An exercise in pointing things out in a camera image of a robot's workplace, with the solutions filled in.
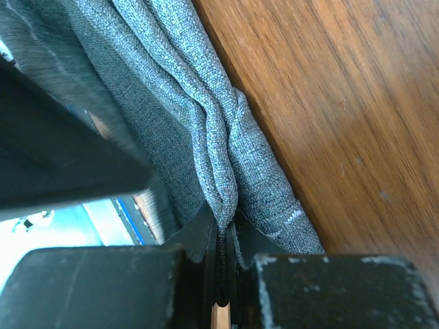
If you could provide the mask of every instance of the wooden table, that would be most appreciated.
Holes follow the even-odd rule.
[[[194,6],[326,250],[404,255],[439,301],[439,1]]]

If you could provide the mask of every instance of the gray fabric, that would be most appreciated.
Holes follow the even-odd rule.
[[[238,206],[289,251],[323,251],[190,1],[0,3],[0,39],[21,70],[150,161],[179,220],[188,222],[205,198],[220,232]]]

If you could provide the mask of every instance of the gray cloth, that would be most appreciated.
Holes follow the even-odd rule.
[[[206,199],[220,232],[240,207],[285,249],[323,252],[189,0],[1,0],[0,15],[24,74],[151,162],[183,223]]]

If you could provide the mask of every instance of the wooden surface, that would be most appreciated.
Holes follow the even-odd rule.
[[[402,254],[439,300],[439,1],[194,0],[331,253]]]

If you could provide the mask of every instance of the white paint scratch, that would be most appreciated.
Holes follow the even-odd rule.
[[[320,286],[318,284],[312,284],[309,288],[314,291],[320,291]]]
[[[81,271],[81,268],[85,263],[87,254],[88,254],[88,251],[84,250],[84,253],[83,253],[80,261],[76,265],[75,271],[73,271],[73,275],[71,276],[70,285],[69,285],[69,288],[67,289],[67,296],[66,296],[66,299],[64,301],[64,307],[56,319],[55,328],[61,328],[62,319],[64,318],[64,316],[66,315],[66,313],[70,307],[71,298],[73,297],[73,292],[75,291],[76,280],[78,279],[78,275]]]
[[[292,257],[288,257],[288,261],[291,264],[296,264],[296,263],[300,263],[300,258],[292,258]]]
[[[277,257],[271,257],[266,254],[261,254],[257,256],[258,266],[260,266],[260,270],[262,271],[262,266],[266,266],[268,264],[275,263],[277,261]]]
[[[410,265],[410,263],[406,260],[392,256],[369,256],[362,258],[361,261],[363,263],[390,264],[402,267],[408,267]]]

